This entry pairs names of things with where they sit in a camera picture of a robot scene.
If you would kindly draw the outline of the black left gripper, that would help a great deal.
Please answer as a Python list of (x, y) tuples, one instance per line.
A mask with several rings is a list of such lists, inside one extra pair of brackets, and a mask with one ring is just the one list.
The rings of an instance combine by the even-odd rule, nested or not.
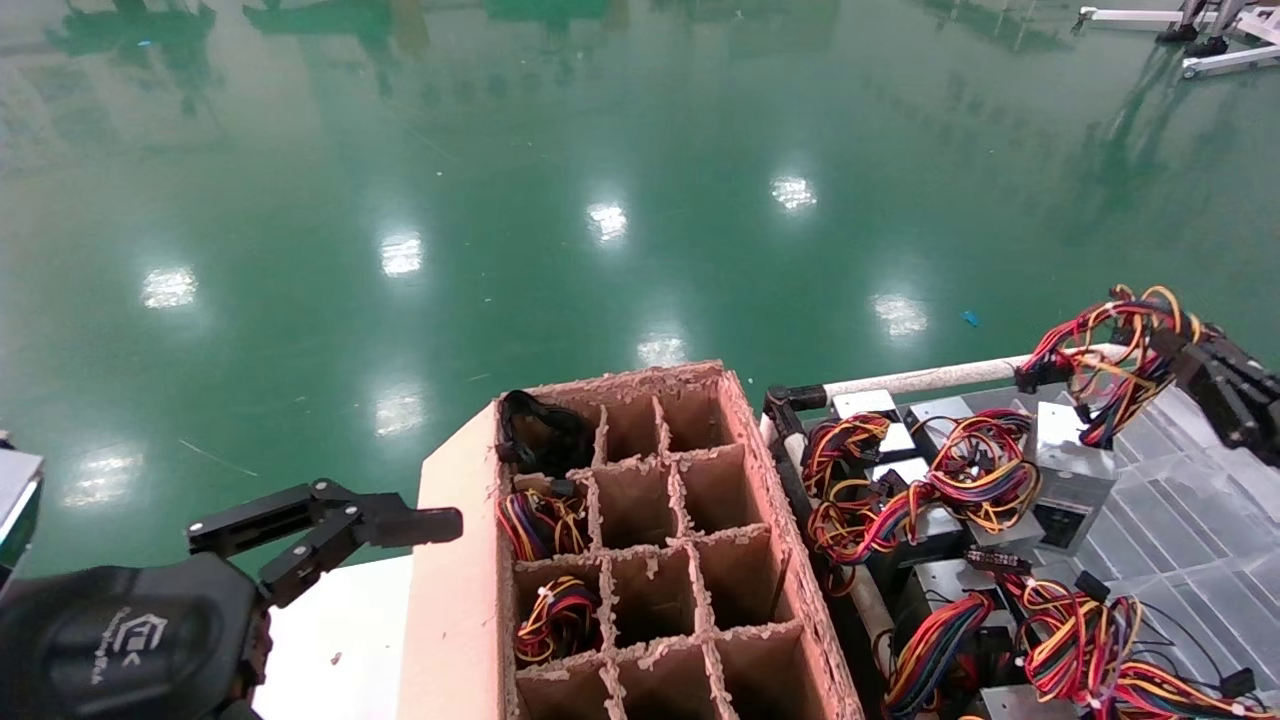
[[(319, 479), (193, 521), (188, 551), (201, 555), (182, 562), (17, 579), (3, 593), (1, 715), (252, 719), (273, 647), (268, 606), (289, 606), (366, 544), (444, 544), (463, 532), (458, 509)], [(210, 555), (289, 538), (262, 568), (262, 592)]]

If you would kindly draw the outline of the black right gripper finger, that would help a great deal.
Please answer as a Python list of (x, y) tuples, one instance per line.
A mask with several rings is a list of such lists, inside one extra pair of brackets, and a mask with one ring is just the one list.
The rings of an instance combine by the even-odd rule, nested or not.
[(1198, 404), (1193, 397), (1193, 374), (1199, 364), (1193, 357), (1193, 346), (1176, 354), (1172, 368), (1176, 386), (1199, 407), (1225, 447), (1245, 448), (1266, 465), (1279, 464), (1279, 400), (1274, 404)]
[(1193, 374), (1198, 404), (1274, 404), (1279, 400), (1277, 374), (1219, 334), (1193, 346), (1199, 369)]

